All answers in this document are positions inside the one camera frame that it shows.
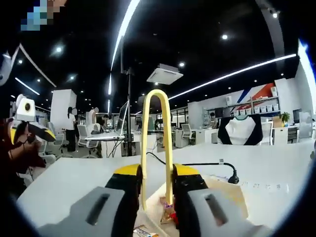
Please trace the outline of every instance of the laptop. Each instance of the laptop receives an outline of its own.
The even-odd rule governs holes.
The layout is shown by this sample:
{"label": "laptop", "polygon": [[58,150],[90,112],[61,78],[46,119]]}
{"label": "laptop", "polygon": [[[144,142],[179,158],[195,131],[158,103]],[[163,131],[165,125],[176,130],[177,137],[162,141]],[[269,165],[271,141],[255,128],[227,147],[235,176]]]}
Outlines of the laptop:
{"label": "laptop", "polygon": [[129,106],[129,101],[127,101],[119,110],[118,124],[113,132],[105,132],[100,134],[92,134],[85,138],[86,141],[117,141],[124,139],[124,122],[126,119],[127,108]]}

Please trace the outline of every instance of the yellow bent rod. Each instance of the yellow bent rod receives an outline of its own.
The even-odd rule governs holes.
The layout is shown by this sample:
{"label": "yellow bent rod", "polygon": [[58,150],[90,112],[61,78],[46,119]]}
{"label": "yellow bent rod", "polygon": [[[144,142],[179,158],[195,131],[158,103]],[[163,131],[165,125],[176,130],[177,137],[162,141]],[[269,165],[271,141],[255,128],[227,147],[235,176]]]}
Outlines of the yellow bent rod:
{"label": "yellow bent rod", "polygon": [[172,140],[171,140],[171,123],[170,123],[170,106],[167,95],[162,90],[152,90],[145,97],[143,108],[143,135],[142,135],[142,151],[141,151],[141,167],[143,172],[143,182],[141,199],[144,210],[146,207],[146,151],[147,151],[147,132],[149,120],[150,99],[155,95],[160,99],[163,120],[163,134],[165,140],[165,154],[166,154],[166,201],[169,205],[173,204],[172,198],[172,181],[171,175],[173,172],[172,166]]}

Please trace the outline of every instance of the white desk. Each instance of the white desk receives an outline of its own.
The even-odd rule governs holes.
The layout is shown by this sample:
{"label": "white desk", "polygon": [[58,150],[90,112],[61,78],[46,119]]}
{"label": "white desk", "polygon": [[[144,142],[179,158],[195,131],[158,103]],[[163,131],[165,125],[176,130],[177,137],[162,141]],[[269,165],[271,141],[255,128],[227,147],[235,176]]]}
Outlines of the white desk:
{"label": "white desk", "polygon": [[[204,143],[173,151],[174,163],[218,162],[223,158],[237,169],[244,182],[288,185],[288,192],[265,192],[242,186],[248,219],[254,224],[276,227],[289,211],[307,177],[314,141],[284,146],[233,146]],[[158,157],[165,160],[164,153]],[[140,157],[116,159],[60,158],[38,177],[17,203],[35,227],[58,223],[70,207],[96,186],[104,187],[116,168],[139,163]],[[201,174],[232,175],[227,166],[195,166]],[[165,182],[165,166],[147,157],[149,197]]]}

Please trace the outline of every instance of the potted plant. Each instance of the potted plant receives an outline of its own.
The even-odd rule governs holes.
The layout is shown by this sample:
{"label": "potted plant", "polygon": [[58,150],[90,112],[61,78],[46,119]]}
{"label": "potted plant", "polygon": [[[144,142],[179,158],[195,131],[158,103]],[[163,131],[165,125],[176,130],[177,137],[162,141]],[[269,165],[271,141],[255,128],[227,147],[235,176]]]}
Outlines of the potted plant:
{"label": "potted plant", "polygon": [[290,120],[290,114],[287,112],[284,112],[283,114],[280,114],[280,119],[282,121],[282,126],[284,127],[285,124]]}

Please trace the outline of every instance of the black ceiling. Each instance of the black ceiling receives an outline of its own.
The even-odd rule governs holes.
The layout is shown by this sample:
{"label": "black ceiling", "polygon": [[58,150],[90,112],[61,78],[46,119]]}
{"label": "black ceiling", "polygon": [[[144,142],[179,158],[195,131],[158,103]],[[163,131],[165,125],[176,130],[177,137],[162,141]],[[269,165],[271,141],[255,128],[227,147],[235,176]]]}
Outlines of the black ceiling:
{"label": "black ceiling", "polygon": [[[299,31],[292,11],[280,1],[271,1],[280,11],[277,20],[282,28],[285,55],[297,52]],[[88,111],[92,106],[107,110],[111,99],[114,113],[127,99],[127,79],[120,74],[120,49],[112,71],[112,95],[107,95],[112,54],[123,17],[130,0],[68,0],[52,24],[40,31],[21,32],[19,40],[38,67],[57,85],[72,89],[78,96],[77,108]],[[52,54],[63,45],[59,56]],[[139,111],[135,101],[154,88],[173,96],[199,84],[277,57],[267,24],[255,0],[141,0],[124,37],[124,68],[133,68],[131,111]],[[22,52],[10,75],[12,94],[30,95],[36,105],[48,109],[54,87],[25,58]],[[180,68],[184,74],[172,85],[146,82],[159,63]],[[281,78],[295,76],[298,59],[285,61],[238,74],[202,87],[170,101],[171,109],[182,107],[187,100],[199,101]],[[21,86],[17,77],[40,93]]]}

